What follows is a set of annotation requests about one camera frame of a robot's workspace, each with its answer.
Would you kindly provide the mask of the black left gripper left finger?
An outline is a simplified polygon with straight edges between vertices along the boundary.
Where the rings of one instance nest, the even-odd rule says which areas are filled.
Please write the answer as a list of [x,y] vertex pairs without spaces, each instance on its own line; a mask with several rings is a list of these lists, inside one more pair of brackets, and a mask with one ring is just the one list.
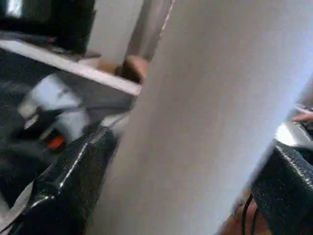
[[82,235],[118,138],[108,127],[70,143],[28,182],[7,219],[9,235]]

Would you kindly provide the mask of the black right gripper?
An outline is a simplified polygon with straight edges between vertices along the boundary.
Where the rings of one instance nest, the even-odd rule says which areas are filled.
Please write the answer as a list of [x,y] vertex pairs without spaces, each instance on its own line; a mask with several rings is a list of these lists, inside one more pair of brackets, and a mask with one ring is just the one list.
[[58,153],[95,126],[84,109],[38,110],[27,117],[10,109],[10,151]]

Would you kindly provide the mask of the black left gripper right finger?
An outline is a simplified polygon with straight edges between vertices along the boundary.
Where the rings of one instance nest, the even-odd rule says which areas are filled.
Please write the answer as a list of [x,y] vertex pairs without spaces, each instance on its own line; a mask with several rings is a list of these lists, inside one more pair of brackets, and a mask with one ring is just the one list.
[[313,166],[297,150],[276,142],[251,191],[272,234],[313,233]]

